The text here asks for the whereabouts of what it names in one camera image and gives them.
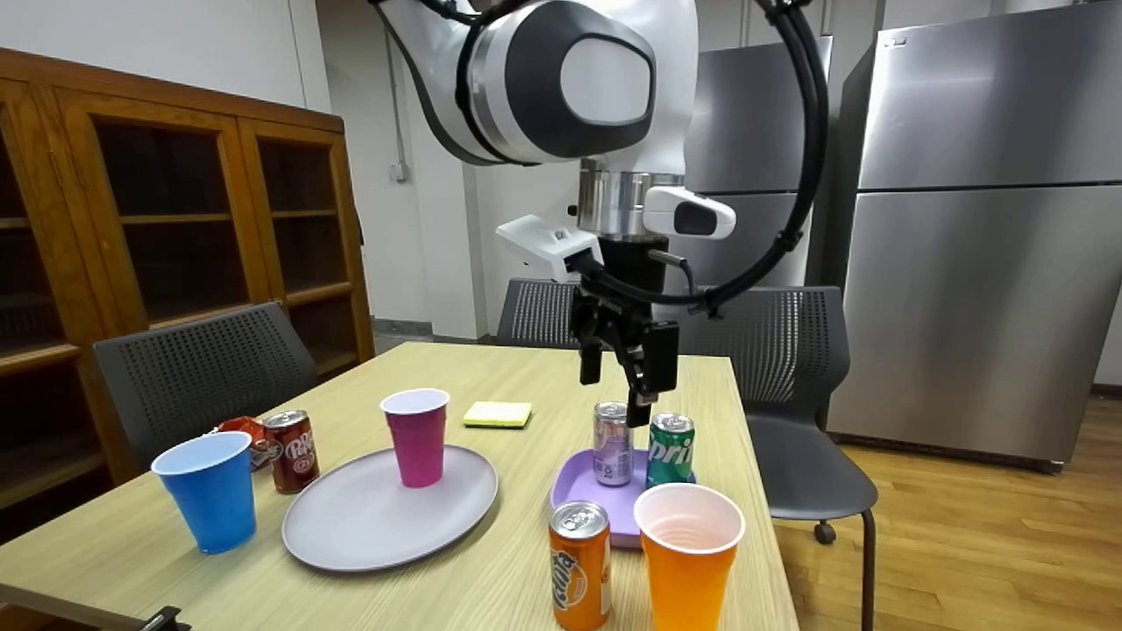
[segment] floor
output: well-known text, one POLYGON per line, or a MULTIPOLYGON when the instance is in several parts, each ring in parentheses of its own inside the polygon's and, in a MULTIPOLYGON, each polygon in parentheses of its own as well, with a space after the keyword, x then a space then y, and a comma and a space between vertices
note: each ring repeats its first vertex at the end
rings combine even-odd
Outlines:
MULTIPOLYGON (((379 354, 425 339, 379 330, 379 354)), ((881 631, 1096 631, 1122 625, 1122 393, 1086 402, 1076 457, 1045 477, 883 448, 850 448, 878 481, 881 631)), ((805 631, 859 628, 859 520, 822 548, 811 526, 774 526, 805 631)), ((5 609, 5 631, 81 631, 5 609)))

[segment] wooden cabinet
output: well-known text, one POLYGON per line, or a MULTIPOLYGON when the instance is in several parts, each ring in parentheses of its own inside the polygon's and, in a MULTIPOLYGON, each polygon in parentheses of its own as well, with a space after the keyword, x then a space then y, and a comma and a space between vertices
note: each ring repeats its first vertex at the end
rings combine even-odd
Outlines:
POLYGON ((0 132, 0 512, 133 473, 95 339, 283 300, 320 376, 372 354, 338 116, 0 48, 0 132))

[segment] table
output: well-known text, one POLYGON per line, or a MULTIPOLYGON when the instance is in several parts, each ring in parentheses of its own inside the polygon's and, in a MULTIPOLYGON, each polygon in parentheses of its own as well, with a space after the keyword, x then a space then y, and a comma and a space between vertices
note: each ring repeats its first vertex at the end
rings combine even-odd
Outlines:
MULTIPOLYGON (((491 460, 501 477, 495 512, 460 545, 372 576, 327 576, 292 562, 280 520, 292 499, 257 473, 257 536, 221 559, 196 555, 172 499, 142 473, 70 517, 0 548, 0 598, 98 628, 137 628, 162 606, 181 606, 199 631, 225 628, 390 628, 390 631, 537 631, 552 616, 547 495, 560 462, 589 448, 592 402, 624 400, 606 359, 601 386, 577 386, 574 351, 487 344, 402 344, 338 376, 286 407, 312 415, 320 465, 384 448, 379 400, 408 386, 452 393, 450 446, 491 460), (474 400, 527 400, 527 431, 474 431, 460 418, 474 400)), ((726 359, 680 359, 680 386, 658 400, 698 425, 694 469, 748 517, 726 616, 744 628, 795 628, 768 500, 758 481, 744 411, 726 359)), ((612 552, 610 628, 650 628, 646 564, 612 552)))

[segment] white plate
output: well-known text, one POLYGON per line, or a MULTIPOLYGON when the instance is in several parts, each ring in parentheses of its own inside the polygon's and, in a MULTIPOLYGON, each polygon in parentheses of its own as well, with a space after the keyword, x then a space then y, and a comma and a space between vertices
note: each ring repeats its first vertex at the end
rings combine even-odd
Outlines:
POLYGON ((474 529, 499 499, 495 465, 446 448, 446 477, 402 487, 393 448, 362 457, 304 487, 280 524, 292 559, 321 571, 374 571, 429 559, 474 529))

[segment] yellow sticky note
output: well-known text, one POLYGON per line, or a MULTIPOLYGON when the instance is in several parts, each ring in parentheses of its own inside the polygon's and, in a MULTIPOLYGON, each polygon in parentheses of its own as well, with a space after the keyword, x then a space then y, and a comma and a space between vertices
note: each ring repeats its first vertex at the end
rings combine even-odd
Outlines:
POLYGON ((477 400, 466 415, 466 429, 527 429, 532 418, 528 402, 499 402, 499 400, 477 400))

